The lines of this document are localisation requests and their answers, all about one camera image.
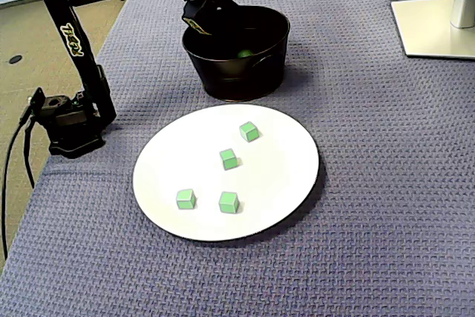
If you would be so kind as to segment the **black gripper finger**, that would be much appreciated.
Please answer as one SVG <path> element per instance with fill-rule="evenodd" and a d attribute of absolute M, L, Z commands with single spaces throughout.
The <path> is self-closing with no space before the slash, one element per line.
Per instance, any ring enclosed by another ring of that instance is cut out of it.
<path fill-rule="evenodd" d="M 188 28 L 183 34 L 185 48 L 211 48 L 230 40 L 229 29 L 218 18 L 184 18 Z"/>
<path fill-rule="evenodd" d="M 241 7 L 227 7 L 223 11 L 222 43 L 236 43 L 241 34 Z"/>

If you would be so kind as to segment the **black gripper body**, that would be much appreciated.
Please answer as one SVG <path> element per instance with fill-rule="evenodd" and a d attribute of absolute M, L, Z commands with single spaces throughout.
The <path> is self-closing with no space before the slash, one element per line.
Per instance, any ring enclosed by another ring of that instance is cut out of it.
<path fill-rule="evenodd" d="M 185 4 L 184 18 L 218 18 L 223 21 L 223 10 L 237 6 L 233 0 L 190 0 Z"/>

